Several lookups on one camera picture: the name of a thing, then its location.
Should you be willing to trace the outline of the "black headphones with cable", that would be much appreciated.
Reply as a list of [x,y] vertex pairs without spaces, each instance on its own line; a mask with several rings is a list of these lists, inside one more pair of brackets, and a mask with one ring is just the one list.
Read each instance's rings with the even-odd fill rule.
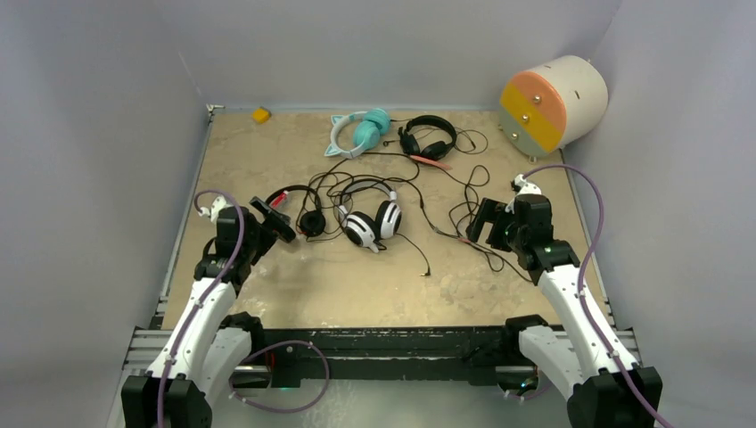
[[[289,197],[292,193],[303,194],[302,203],[295,218],[295,230],[300,235],[303,235],[308,242],[326,242],[342,235],[347,237],[345,232],[341,229],[339,220],[337,219],[337,204],[339,201],[339,194],[347,185],[362,178],[376,178],[383,180],[398,194],[393,184],[403,181],[401,177],[381,177],[370,174],[353,175],[345,171],[341,171],[340,166],[342,164],[343,162],[339,160],[334,166],[330,167],[329,169],[313,175],[308,182],[285,185],[272,192],[266,199],[266,202],[270,203],[280,192],[284,190],[289,192]],[[350,210],[356,210],[354,208],[353,202],[354,196],[359,193],[371,190],[374,189],[363,190],[352,194],[352,196],[348,197],[346,200],[347,208]],[[406,240],[410,245],[412,245],[420,253],[420,256],[425,264],[425,271],[423,272],[423,276],[430,276],[431,263],[428,260],[428,257],[425,255],[419,245],[415,244],[410,238],[400,232],[401,223],[397,234],[392,236],[391,238],[399,236],[402,239]],[[380,252],[386,250],[384,242],[389,239],[381,241],[382,248]]]

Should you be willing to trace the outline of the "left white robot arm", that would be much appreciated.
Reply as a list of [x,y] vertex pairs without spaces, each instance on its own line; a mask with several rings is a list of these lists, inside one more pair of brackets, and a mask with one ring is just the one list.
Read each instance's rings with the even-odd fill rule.
[[266,341],[256,317],[229,315],[251,268],[277,242],[296,232],[289,217],[255,197],[263,216],[219,193],[199,213],[216,227],[193,274],[190,298],[176,328],[144,374],[130,375],[120,391],[125,427],[209,427],[212,407],[227,391],[235,365],[258,363]]

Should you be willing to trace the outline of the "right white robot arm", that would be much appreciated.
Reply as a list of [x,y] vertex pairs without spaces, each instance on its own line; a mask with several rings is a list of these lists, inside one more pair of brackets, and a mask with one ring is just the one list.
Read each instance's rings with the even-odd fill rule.
[[554,237],[552,205],[546,196],[518,194],[505,204],[485,198],[467,227],[478,241],[485,224],[487,244],[510,251],[547,298],[567,334],[564,341],[546,325],[511,318],[515,328],[501,338],[503,356],[533,362],[566,400],[573,427],[652,427],[662,392],[655,368],[642,366],[603,318],[580,278],[571,245]]

